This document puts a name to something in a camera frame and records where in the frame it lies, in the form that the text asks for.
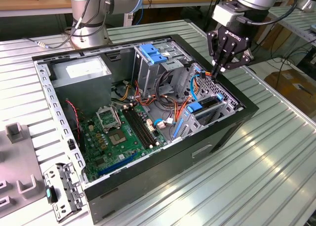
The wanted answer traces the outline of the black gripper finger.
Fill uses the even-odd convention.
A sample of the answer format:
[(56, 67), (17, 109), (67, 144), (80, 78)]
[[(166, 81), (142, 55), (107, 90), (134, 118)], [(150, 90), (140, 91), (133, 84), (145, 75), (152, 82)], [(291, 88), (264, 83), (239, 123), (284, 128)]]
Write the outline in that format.
[(223, 49), (226, 45), (227, 37), (221, 36), (218, 31), (207, 33), (207, 44), (209, 55), (213, 57), (214, 65), (211, 71), (212, 77), (216, 77), (222, 67), (222, 59), (225, 54)]
[(251, 53), (250, 48), (247, 48), (245, 51), (243, 51), (241, 58), (236, 62), (232, 61), (235, 57), (234, 46), (231, 46), (231, 48), (224, 50), (224, 52), (225, 53), (219, 62), (219, 65), (220, 65), (219, 71), (221, 73), (223, 73), (226, 70), (234, 70), (241, 66), (247, 65), (248, 63), (252, 61), (252, 53)]

